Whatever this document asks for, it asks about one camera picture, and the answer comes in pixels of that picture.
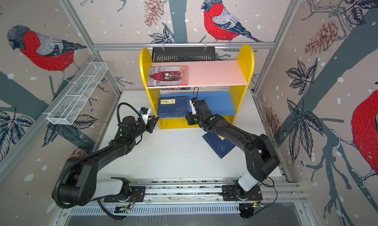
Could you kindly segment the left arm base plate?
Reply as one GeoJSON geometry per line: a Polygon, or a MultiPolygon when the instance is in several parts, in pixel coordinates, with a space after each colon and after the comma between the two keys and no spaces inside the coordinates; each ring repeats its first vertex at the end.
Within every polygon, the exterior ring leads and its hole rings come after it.
{"type": "Polygon", "coordinates": [[[129,191],[124,194],[120,193],[118,195],[109,195],[104,198],[106,203],[139,203],[144,201],[144,196],[146,192],[146,187],[135,186],[129,187],[129,191]]]}

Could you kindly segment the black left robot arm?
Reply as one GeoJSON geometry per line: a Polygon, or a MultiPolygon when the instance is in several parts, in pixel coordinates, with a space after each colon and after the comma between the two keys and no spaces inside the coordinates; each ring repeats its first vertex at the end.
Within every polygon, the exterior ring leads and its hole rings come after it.
{"type": "Polygon", "coordinates": [[[118,108],[127,106],[137,117],[117,116],[118,129],[108,146],[84,157],[69,158],[52,191],[52,198],[62,209],[84,206],[92,200],[100,200],[111,195],[129,199],[132,195],[129,181],[125,178],[112,177],[98,179],[98,172],[116,159],[129,154],[139,144],[145,132],[152,133],[159,118],[150,116],[149,109],[136,110],[128,103],[118,104],[118,108]]]}

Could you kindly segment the red illustrated book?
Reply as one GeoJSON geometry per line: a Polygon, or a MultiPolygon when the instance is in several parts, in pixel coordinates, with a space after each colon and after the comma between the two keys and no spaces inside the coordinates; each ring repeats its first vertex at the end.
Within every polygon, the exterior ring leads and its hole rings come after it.
{"type": "Polygon", "coordinates": [[[148,87],[185,86],[188,84],[188,69],[186,66],[150,67],[148,87]]]}

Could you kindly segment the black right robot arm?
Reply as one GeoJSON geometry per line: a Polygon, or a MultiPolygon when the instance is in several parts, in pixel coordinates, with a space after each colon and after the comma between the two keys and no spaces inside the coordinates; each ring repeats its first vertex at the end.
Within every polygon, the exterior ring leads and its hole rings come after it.
{"type": "Polygon", "coordinates": [[[192,111],[186,115],[189,125],[199,125],[206,132],[211,132],[230,141],[245,154],[246,172],[235,184],[236,195],[241,200],[248,199],[252,189],[262,183],[279,166],[280,159],[270,138],[246,132],[218,114],[212,114],[205,100],[192,98],[192,111]]]}

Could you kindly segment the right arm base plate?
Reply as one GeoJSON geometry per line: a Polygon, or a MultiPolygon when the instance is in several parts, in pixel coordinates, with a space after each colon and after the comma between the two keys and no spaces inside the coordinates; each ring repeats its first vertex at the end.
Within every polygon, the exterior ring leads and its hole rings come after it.
{"type": "Polygon", "coordinates": [[[258,185],[249,191],[244,191],[239,185],[223,185],[220,195],[224,201],[262,201],[263,199],[258,185]]]}

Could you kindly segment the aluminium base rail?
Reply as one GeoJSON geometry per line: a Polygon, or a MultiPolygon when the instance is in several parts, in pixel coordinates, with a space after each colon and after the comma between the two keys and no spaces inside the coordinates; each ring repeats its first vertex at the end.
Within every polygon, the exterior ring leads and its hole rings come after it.
{"type": "Polygon", "coordinates": [[[276,203],[306,202],[298,184],[283,179],[257,184],[246,199],[236,195],[235,182],[222,180],[134,181],[127,200],[107,196],[102,206],[115,216],[240,213],[276,203]]]}

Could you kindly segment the navy book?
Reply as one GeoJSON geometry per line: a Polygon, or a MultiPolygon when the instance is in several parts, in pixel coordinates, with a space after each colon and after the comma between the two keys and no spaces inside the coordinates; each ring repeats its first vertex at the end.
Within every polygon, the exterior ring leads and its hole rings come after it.
{"type": "Polygon", "coordinates": [[[188,113],[188,98],[186,96],[160,97],[157,116],[162,119],[182,118],[188,113]]]}
{"type": "Polygon", "coordinates": [[[207,132],[202,137],[220,159],[225,157],[235,147],[233,143],[224,137],[218,136],[211,132],[207,132]]]}

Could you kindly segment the aluminium top crossbar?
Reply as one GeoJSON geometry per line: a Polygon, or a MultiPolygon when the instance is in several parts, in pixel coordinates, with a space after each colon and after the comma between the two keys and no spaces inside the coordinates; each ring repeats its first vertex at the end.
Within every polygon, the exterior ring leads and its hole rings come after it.
{"type": "Polygon", "coordinates": [[[215,49],[241,49],[242,46],[249,45],[253,49],[273,49],[274,42],[238,42],[238,43],[175,43],[175,44],[93,44],[95,51],[120,51],[120,50],[141,50],[144,48],[166,49],[169,47],[201,47],[207,49],[214,47],[215,49]]]}

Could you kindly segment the black perforated tray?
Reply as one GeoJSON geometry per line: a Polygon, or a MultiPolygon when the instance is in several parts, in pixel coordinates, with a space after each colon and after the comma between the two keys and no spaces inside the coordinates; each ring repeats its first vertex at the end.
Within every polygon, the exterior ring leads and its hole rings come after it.
{"type": "Polygon", "coordinates": [[[163,62],[201,62],[215,61],[214,47],[155,47],[152,50],[152,61],[163,62]]]}

